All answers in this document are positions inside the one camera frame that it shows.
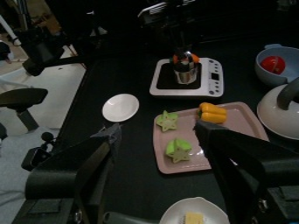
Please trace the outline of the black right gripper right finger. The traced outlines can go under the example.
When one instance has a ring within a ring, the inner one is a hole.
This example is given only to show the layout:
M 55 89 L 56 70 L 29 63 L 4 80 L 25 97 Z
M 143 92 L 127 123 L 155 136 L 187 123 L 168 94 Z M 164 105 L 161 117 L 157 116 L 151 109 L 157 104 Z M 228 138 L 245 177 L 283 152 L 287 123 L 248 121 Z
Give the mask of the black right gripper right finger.
M 229 224 L 299 224 L 299 154 L 211 122 L 193 130 Z

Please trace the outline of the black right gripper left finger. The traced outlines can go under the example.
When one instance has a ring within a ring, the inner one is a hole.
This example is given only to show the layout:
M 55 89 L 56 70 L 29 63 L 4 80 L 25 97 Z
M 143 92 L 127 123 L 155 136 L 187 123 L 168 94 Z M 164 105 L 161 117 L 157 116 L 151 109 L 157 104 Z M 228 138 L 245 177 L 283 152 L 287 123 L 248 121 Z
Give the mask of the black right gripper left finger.
M 121 142 L 113 124 L 60 150 L 35 169 L 36 224 L 99 224 Z

